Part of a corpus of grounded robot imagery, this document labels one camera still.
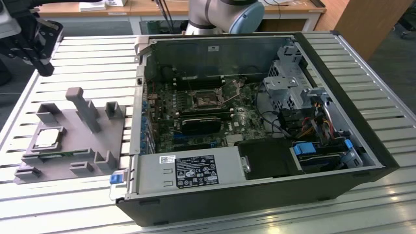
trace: aluminum slotted table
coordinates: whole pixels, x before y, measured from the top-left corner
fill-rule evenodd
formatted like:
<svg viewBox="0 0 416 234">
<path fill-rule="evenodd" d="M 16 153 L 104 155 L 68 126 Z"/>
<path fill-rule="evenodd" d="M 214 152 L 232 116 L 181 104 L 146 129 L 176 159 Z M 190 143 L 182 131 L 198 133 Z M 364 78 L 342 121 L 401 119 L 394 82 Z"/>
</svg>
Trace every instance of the aluminum slotted table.
<svg viewBox="0 0 416 234">
<path fill-rule="evenodd" d="M 108 197 L 108 176 L 16 185 L 12 180 L 38 118 L 40 103 L 65 101 L 81 87 L 94 106 L 126 105 L 120 167 L 129 162 L 136 36 L 64 38 L 50 77 L 33 74 L 0 133 L 0 230 L 13 233 L 409 233 L 416 219 L 416 117 L 340 36 L 305 33 L 401 168 L 334 200 L 141 228 Z"/>
</svg>

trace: black cable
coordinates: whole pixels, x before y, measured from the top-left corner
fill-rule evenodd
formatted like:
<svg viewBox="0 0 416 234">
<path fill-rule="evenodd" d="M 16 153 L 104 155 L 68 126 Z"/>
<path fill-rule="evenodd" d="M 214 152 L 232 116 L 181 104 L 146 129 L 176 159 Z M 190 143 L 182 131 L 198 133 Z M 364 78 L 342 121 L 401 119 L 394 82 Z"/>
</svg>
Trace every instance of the black cable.
<svg viewBox="0 0 416 234">
<path fill-rule="evenodd" d="M 165 1 L 165 0 L 161 0 L 161 1 L 162 1 L 162 3 L 164 3 L 164 7 L 165 7 L 166 12 L 168 12 L 168 16 L 169 16 L 169 20 L 170 20 L 170 25 L 172 25 L 172 31 L 173 31 L 173 30 L 174 30 L 174 26 L 173 26 L 174 24 L 173 24 L 170 12 L 169 12 L 168 4 L 166 4 L 166 1 Z"/>
<path fill-rule="evenodd" d="M 260 93 L 260 87 L 261 85 L 264 85 L 264 83 L 261 82 L 258 85 L 258 89 L 257 89 L 257 93 L 256 93 L 256 97 L 254 97 L 254 106 L 256 106 L 256 111 L 260 114 L 260 117 L 262 118 L 262 120 L 272 125 L 272 127 L 277 128 L 280 130 L 280 132 L 288 137 L 288 138 L 293 138 L 296 139 L 280 126 L 277 126 L 276 124 L 273 124 L 266 118 L 262 117 L 262 114 L 260 113 L 258 110 L 258 106 L 257 106 L 257 99 L 258 99 L 258 93 Z"/>
<path fill-rule="evenodd" d="M 160 0 L 156 0 L 156 4 L 158 6 L 158 9 L 160 9 L 161 15 L 164 17 L 164 20 L 168 22 L 169 33 L 173 34 L 173 28 L 172 28 L 172 25 L 169 24 L 169 20 L 168 20 L 168 17 L 166 17 L 166 12 L 164 10 L 162 3 L 160 2 Z"/>
<path fill-rule="evenodd" d="M 270 6 L 277 6 L 277 8 L 278 8 L 278 19 L 281 18 L 281 12 L 280 12 L 280 7 L 281 6 L 288 6 L 286 4 L 285 5 L 281 5 L 278 2 L 276 2 L 276 0 L 273 0 L 273 2 L 276 3 L 276 4 L 270 4 L 269 2 L 266 2 L 266 0 L 264 0 L 264 2 L 265 2 L 265 4 L 268 4 L 268 5 L 270 5 Z"/>
</svg>

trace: blue latch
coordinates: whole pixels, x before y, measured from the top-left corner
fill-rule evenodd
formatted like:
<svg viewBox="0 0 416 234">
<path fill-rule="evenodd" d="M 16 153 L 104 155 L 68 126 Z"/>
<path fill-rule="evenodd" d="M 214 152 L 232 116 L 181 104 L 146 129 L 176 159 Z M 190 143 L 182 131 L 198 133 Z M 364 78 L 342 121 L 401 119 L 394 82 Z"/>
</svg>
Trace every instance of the blue latch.
<svg viewBox="0 0 416 234">
<path fill-rule="evenodd" d="M 306 142 L 306 143 L 298 143 L 293 147 L 293 151 L 296 155 L 304 155 L 304 154 L 312 154 L 316 153 L 316 149 L 313 147 L 313 144 Z"/>
<path fill-rule="evenodd" d="M 349 149 L 352 149 L 352 148 L 353 148 L 353 145 L 352 145 L 350 140 L 346 139 L 344 142 L 345 142 L 346 147 L 348 147 Z"/>
<path fill-rule="evenodd" d="M 122 183 L 122 174 L 113 174 L 109 176 L 109 184 L 121 184 Z"/>
</svg>

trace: wooden desk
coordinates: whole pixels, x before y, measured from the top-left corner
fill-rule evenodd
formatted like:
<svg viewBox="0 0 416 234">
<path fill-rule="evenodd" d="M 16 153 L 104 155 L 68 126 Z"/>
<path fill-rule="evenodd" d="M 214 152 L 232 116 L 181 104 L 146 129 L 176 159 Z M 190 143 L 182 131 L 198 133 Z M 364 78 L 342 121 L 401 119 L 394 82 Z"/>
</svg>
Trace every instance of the wooden desk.
<svg viewBox="0 0 416 234">
<path fill-rule="evenodd" d="M 281 14 L 293 14 L 293 13 L 322 13 L 325 12 L 325 8 L 318 8 L 313 5 L 309 0 L 297 0 L 297 4 L 290 4 L 289 6 L 280 6 Z M 188 15 L 188 1 L 184 0 L 180 2 L 166 0 L 168 8 L 170 14 L 174 16 Z M 156 7 L 154 2 L 150 0 L 132 0 L 130 4 L 130 15 L 132 16 L 158 16 L 160 11 Z M 278 14 L 277 6 L 266 6 L 265 7 L 266 14 Z"/>
<path fill-rule="evenodd" d="M 336 30 L 368 60 L 413 0 L 321 0 L 316 31 Z"/>
<path fill-rule="evenodd" d="M 128 16 L 130 14 L 130 3 L 128 0 L 125 6 L 106 6 L 105 10 L 98 11 L 78 11 L 77 2 L 50 3 L 42 5 L 40 8 L 41 17 L 106 17 L 106 16 Z"/>
<path fill-rule="evenodd" d="M 269 21 L 265 28 L 269 31 L 276 31 L 273 28 L 274 20 L 286 21 L 280 24 L 285 25 L 285 31 L 313 31 L 325 8 L 316 7 L 309 0 L 297 0 L 296 3 L 289 3 L 289 6 L 280 6 L 280 10 L 277 6 L 265 7 L 264 19 Z M 172 20 L 188 20 L 188 1 L 166 0 L 166 4 Z M 150 0 L 128 0 L 124 7 L 108 6 L 105 10 L 86 12 L 78 11 L 77 2 L 45 4 L 40 7 L 40 16 L 62 23 L 128 21 L 133 35 L 141 35 L 141 21 L 164 20 L 156 4 Z"/>
<path fill-rule="evenodd" d="M 149 20 L 164 20 L 160 10 L 150 0 L 130 0 L 129 23 L 134 35 L 141 35 L 140 22 Z M 188 20 L 188 1 L 168 1 L 168 8 L 172 15 L 172 20 Z M 266 6 L 264 19 L 268 20 L 265 29 L 277 31 L 276 21 L 286 21 L 280 25 L 284 31 L 313 31 L 320 14 L 325 12 L 325 8 L 316 7 L 309 0 L 297 0 L 296 4 L 289 3 L 289 6 Z"/>
</svg>

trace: sticker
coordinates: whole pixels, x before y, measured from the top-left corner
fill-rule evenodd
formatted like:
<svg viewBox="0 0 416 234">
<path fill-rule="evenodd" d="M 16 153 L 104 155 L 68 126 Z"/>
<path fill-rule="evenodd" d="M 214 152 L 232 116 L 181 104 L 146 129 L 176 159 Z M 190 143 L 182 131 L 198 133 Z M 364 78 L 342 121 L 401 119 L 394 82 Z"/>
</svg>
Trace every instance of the sticker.
<svg viewBox="0 0 416 234">
<path fill-rule="evenodd" d="M 220 51 L 220 46 L 208 46 L 208 52 L 217 52 Z"/>
<path fill-rule="evenodd" d="M 109 16 L 116 16 L 116 15 L 126 15 L 126 12 L 109 12 Z"/>
<path fill-rule="evenodd" d="M 174 155 L 160 156 L 160 157 L 158 157 L 158 163 L 160 163 L 160 164 L 162 164 L 162 163 L 172 163 L 172 162 L 174 162 L 174 158 L 176 158 Z"/>
<path fill-rule="evenodd" d="M 218 183 L 213 155 L 174 159 L 176 186 L 180 189 Z"/>
</svg>

